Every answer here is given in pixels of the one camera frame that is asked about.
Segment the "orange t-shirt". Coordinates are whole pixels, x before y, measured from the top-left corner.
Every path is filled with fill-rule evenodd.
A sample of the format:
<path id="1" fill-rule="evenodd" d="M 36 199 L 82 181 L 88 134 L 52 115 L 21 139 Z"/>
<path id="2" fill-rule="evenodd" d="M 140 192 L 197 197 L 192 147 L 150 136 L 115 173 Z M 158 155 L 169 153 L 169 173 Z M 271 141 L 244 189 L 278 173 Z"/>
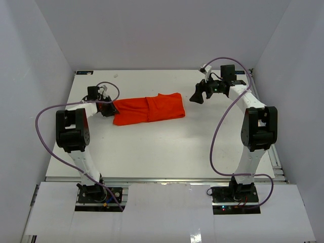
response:
<path id="1" fill-rule="evenodd" d="M 129 98 L 113 103 L 118 110 L 113 124 L 126 126 L 185 117 L 180 93 L 158 94 L 154 97 Z"/>

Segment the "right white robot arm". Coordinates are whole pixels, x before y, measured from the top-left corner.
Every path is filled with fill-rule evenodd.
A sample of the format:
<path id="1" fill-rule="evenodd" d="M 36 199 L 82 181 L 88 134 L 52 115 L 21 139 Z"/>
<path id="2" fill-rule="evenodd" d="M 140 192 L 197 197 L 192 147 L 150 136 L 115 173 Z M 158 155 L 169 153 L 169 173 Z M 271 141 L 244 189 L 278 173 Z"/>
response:
<path id="1" fill-rule="evenodd" d="M 266 106 L 248 89 L 248 84 L 238 80 L 234 65 L 222 65 L 220 76 L 212 77 L 212 68 L 204 65 L 200 72 L 205 75 L 195 86 L 191 102 L 203 104 L 203 94 L 211 98 L 221 93 L 232 100 L 244 114 L 240 138 L 244 146 L 238 167 L 229 185 L 223 189 L 213 189 L 213 194 L 230 198 L 235 202 L 247 199 L 255 189 L 254 178 L 260 160 L 265 152 L 277 141 L 278 112 L 274 106 Z"/>

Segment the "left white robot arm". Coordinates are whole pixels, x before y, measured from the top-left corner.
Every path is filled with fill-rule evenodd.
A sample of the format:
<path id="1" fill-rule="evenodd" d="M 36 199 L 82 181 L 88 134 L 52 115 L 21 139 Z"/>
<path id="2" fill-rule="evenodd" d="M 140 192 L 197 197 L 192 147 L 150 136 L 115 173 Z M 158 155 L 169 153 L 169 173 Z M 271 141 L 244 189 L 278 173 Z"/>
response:
<path id="1" fill-rule="evenodd" d="M 118 113 L 107 94 L 107 87 L 87 87 L 88 94 L 84 103 L 74 108 L 56 112 L 56 143 L 73 160 L 74 165 L 81 169 L 81 182 L 77 184 L 85 197 L 95 201 L 105 201 L 107 189 L 103 187 L 103 179 L 96 169 L 88 149 L 90 144 L 90 129 L 88 118 L 101 113 L 104 117 Z"/>

